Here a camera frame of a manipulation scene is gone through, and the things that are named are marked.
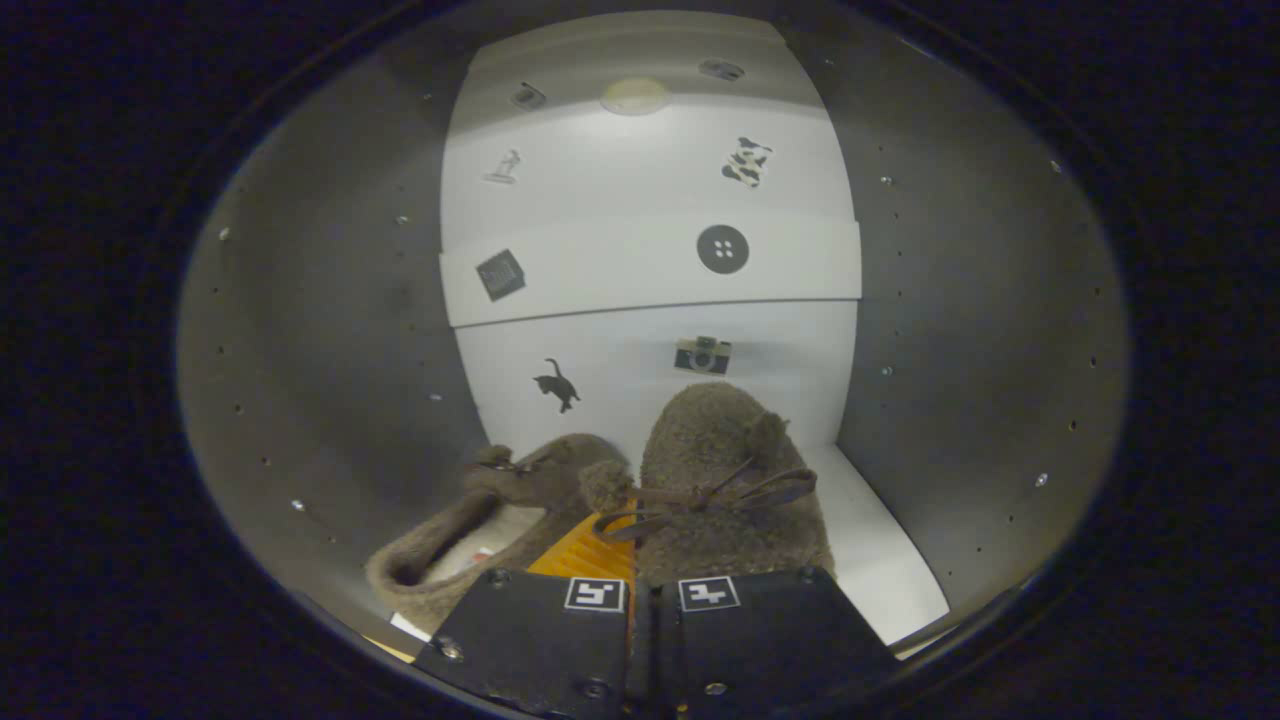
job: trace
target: metal side panel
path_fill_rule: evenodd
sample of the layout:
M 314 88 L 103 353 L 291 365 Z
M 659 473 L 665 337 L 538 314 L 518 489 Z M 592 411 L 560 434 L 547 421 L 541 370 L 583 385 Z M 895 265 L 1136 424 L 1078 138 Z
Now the metal side panel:
M 785 35 L 861 228 L 838 445 L 963 618 L 1044 562 L 1103 479 L 1128 387 L 1119 277 L 1070 168 L 977 82 L 851 14 L 797 12 Z
M 389 610 L 365 560 L 454 498 L 486 443 L 438 272 L 467 56 L 429 29 L 342 72 L 252 152 L 198 238 L 178 328 L 219 507 L 282 583 L 366 634 Z

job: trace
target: cat sticker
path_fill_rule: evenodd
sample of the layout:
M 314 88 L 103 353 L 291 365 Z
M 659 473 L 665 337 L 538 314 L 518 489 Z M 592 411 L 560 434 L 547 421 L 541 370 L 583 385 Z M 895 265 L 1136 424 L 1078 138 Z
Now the cat sticker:
M 570 400 L 576 400 L 581 402 L 582 398 L 579 397 L 577 391 L 573 389 L 573 383 L 568 382 L 568 378 L 561 374 L 559 363 L 557 363 L 550 357 L 548 357 L 547 361 L 550 363 L 553 368 L 556 368 L 556 374 L 538 375 L 536 378 L 534 378 L 534 382 L 538 383 L 538 389 L 543 391 L 543 395 L 550 393 L 554 395 L 557 398 L 559 398 L 561 415 L 563 415 L 566 410 L 573 409 L 573 406 L 570 404 Z

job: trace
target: slipper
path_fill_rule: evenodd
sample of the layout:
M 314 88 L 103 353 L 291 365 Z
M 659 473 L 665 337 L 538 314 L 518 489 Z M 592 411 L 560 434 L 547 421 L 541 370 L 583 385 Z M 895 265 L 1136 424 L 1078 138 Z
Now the slipper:
M 728 383 L 689 386 L 667 404 L 645 446 L 640 487 L 613 461 L 579 479 L 600 514 L 596 536 L 637 541 L 636 578 L 652 587 L 804 566 L 833 571 L 817 475 L 786 423 Z M 622 510 L 630 500 L 644 505 Z M 635 523 L 611 530 L 621 518 Z
M 467 466 L 461 500 L 374 553 L 365 565 L 369 583 L 388 607 L 434 634 L 484 573 L 494 568 L 524 570 L 590 515 L 577 475 L 602 461 L 617 462 L 621 456 L 589 434 L 557 438 L 518 462 L 511 461 L 511 450 L 504 446 L 485 450 Z M 488 557 L 480 553 L 461 569 L 445 562 L 451 548 L 486 524 L 504 516 L 509 520 L 513 507 L 539 507 L 545 514 Z

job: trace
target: black square sticker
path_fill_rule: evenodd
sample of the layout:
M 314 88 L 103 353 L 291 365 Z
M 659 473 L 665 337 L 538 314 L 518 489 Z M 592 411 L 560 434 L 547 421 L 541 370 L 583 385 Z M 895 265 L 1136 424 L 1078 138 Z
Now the black square sticker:
M 596 612 L 622 612 L 622 598 L 626 596 L 626 588 L 627 584 L 622 580 L 571 578 L 564 607 Z
M 476 272 L 480 273 L 480 282 L 484 283 L 490 302 L 525 287 L 525 270 L 520 268 L 520 263 L 509 250 L 503 250 L 480 263 L 476 265 Z
M 680 580 L 680 607 L 685 612 L 724 610 L 739 605 L 741 603 L 737 601 L 737 591 L 733 588 L 732 578 Z

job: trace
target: orange object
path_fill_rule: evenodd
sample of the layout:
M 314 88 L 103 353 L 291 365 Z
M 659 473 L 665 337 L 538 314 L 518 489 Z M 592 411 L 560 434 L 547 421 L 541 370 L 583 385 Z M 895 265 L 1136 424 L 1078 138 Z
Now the orange object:
M 591 533 L 591 525 L 599 520 L 598 514 L 590 515 L 576 528 L 564 534 L 541 557 L 529 566 L 530 573 L 558 575 L 562 578 L 605 578 L 626 580 L 635 584 L 635 542 L 608 543 Z M 623 518 L 611 528 L 626 527 L 634 518 Z

